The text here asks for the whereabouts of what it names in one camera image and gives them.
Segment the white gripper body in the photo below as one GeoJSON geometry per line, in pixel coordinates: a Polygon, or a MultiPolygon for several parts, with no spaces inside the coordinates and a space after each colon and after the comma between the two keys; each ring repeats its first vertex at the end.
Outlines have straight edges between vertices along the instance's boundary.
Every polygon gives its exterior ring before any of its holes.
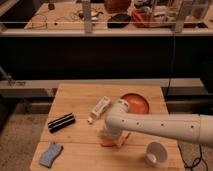
{"type": "Polygon", "coordinates": [[[107,138],[117,140],[122,135],[122,131],[120,129],[115,130],[103,127],[98,133],[99,138],[101,135],[105,135],[107,138]]]}

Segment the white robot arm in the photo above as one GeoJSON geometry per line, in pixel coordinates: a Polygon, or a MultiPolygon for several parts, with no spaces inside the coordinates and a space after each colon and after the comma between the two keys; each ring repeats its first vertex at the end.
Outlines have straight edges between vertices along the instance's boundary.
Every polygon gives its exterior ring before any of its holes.
{"type": "Polygon", "coordinates": [[[138,115],[129,103],[118,99],[107,112],[103,133],[118,140],[123,131],[144,133],[213,148],[213,116],[199,114],[138,115]]]}

